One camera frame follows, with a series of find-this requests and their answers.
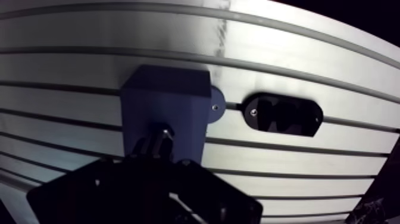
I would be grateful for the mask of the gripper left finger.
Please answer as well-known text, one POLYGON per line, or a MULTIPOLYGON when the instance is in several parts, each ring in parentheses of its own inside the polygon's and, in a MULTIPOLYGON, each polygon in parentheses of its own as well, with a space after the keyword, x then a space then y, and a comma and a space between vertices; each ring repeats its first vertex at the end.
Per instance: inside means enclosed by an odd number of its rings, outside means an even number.
POLYGON ((105 158, 30 190, 40 223, 168 223, 169 138, 141 139, 116 163, 105 158))

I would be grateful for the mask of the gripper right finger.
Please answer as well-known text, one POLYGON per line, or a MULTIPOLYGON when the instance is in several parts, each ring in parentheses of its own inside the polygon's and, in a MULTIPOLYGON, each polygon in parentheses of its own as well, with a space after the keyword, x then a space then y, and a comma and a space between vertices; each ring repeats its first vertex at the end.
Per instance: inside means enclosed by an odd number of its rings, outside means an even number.
POLYGON ((163 211, 164 223, 198 223, 194 212, 205 223, 260 223, 263 206, 256 199, 202 167, 193 160, 172 162, 173 141, 163 140, 162 157, 168 165, 169 191, 177 194, 190 211, 169 199, 163 211))

